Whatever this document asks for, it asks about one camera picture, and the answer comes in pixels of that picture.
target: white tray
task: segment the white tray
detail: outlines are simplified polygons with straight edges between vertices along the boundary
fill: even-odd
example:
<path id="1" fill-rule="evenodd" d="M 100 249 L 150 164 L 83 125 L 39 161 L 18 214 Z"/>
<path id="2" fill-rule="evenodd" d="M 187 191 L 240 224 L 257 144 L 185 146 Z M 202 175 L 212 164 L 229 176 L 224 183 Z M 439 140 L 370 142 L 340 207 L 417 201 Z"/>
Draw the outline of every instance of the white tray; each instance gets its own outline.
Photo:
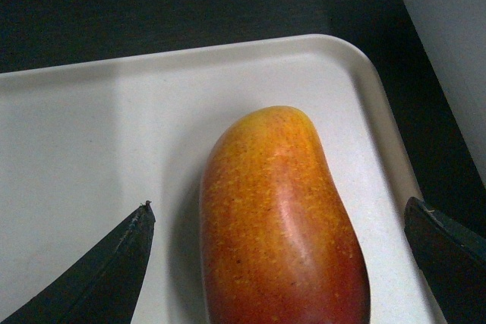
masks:
<path id="1" fill-rule="evenodd" d="M 200 323 L 197 186 L 237 118 L 315 123 L 368 266 L 371 323 L 443 322 L 402 230 L 420 197 L 372 63 L 310 35 L 0 75 L 0 319 L 145 200 L 156 227 L 133 323 Z"/>

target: speckled fruit skin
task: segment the speckled fruit skin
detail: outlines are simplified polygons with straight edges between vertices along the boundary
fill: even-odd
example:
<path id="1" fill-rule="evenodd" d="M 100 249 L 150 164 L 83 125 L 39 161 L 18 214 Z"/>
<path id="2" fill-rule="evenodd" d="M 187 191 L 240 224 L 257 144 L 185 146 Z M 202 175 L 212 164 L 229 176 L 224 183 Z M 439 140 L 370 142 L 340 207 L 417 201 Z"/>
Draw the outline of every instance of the speckled fruit skin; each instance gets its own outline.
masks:
<path id="1" fill-rule="evenodd" d="M 201 255 L 212 324 L 368 323 L 361 248 L 306 114 L 232 125 L 207 161 Z"/>

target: red-yellow mango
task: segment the red-yellow mango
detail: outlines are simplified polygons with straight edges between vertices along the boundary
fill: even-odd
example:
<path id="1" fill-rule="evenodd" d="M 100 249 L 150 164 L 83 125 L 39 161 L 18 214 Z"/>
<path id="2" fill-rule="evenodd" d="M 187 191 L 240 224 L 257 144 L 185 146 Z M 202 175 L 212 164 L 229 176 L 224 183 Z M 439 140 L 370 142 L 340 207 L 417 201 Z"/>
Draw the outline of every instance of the red-yellow mango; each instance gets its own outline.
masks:
<path id="1" fill-rule="evenodd" d="M 361 248 L 304 112 L 261 109 L 220 137 L 200 229 L 211 324 L 369 322 Z"/>

